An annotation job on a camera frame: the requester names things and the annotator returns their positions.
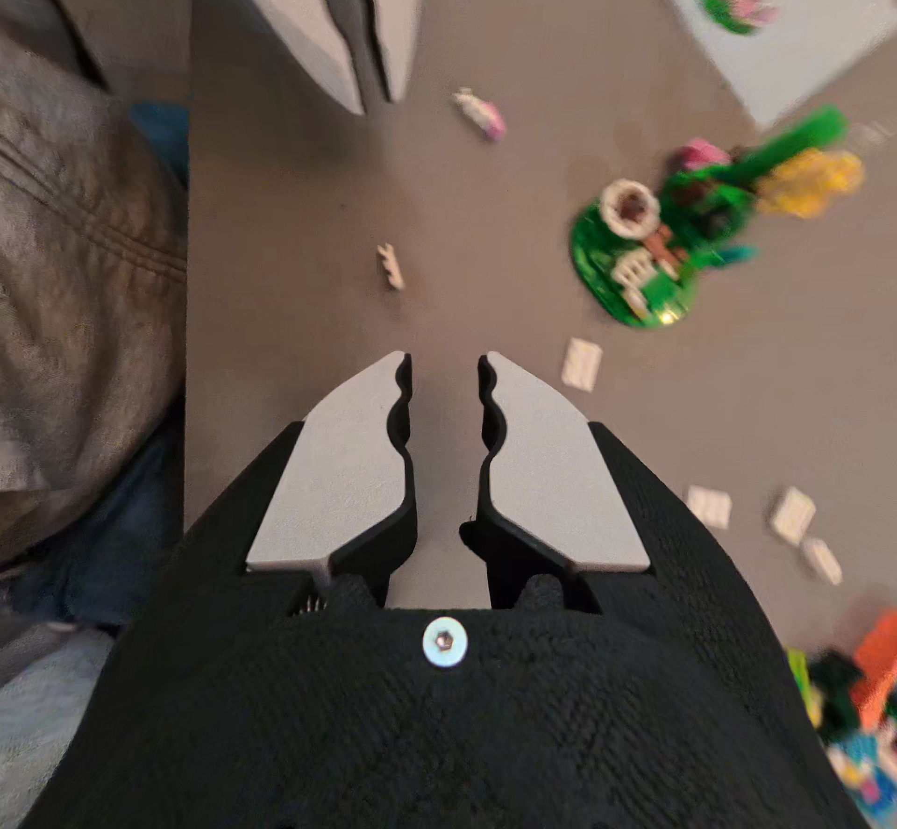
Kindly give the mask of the blue jeans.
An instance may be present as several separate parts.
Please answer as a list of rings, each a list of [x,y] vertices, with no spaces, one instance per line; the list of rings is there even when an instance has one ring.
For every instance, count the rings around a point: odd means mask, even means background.
[[[183,521],[185,117],[73,94],[2,93],[2,566],[121,626]]]

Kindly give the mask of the pile of colourful lego bricks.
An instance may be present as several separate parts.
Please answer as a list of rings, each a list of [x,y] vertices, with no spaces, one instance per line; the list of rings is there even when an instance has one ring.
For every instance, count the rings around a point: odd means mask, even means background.
[[[806,714],[842,786],[869,826],[896,826],[896,612],[880,614],[851,654],[787,660]]]

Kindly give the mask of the green lego garden model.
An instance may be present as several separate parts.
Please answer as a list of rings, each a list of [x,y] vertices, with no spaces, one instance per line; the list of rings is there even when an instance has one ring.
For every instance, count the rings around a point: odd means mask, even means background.
[[[847,146],[850,129],[839,108],[825,105],[754,147],[691,139],[656,188],[612,181],[570,230],[580,280],[623,325],[674,325],[691,310],[702,274],[756,256],[740,236],[757,216],[809,220],[858,190],[866,167]]]

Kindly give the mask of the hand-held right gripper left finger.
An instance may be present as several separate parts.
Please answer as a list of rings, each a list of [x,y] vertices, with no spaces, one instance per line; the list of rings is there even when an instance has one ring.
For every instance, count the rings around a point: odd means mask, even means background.
[[[246,557],[252,573],[305,572],[318,589],[365,581],[379,607],[418,540],[408,452],[411,354],[389,352],[303,420]]]

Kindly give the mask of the white lego plate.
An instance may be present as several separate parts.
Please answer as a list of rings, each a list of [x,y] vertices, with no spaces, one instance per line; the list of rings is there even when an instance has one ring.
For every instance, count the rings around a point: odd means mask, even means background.
[[[563,386],[592,393],[597,384],[602,358],[603,349],[599,344],[578,337],[570,338],[562,363]]]
[[[690,486],[685,503],[701,523],[709,529],[728,530],[733,500],[724,491],[702,486]]]
[[[816,513],[814,500],[789,486],[777,499],[769,514],[770,531],[784,543],[800,547]]]
[[[843,570],[831,547],[817,536],[806,536],[801,543],[801,553],[813,576],[827,585],[840,587]]]

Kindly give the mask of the pink and white lego piece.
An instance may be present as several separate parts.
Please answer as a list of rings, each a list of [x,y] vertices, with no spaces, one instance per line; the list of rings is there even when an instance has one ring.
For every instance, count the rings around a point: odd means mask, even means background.
[[[506,123],[494,103],[482,99],[467,87],[462,87],[454,92],[452,99],[462,115],[475,125],[487,139],[499,142],[505,136]]]

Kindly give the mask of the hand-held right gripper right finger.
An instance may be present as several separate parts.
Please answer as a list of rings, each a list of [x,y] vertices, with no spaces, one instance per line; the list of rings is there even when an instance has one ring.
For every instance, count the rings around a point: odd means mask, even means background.
[[[484,409],[476,514],[461,525],[484,564],[491,607],[510,609],[532,577],[555,577],[589,609],[585,578],[643,575],[651,561],[589,420],[499,352],[477,364]]]

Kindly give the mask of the lego instruction booklet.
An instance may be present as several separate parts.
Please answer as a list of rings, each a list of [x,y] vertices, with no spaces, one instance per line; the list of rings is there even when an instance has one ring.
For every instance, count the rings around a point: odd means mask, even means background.
[[[895,34],[895,0],[669,0],[758,128]]]

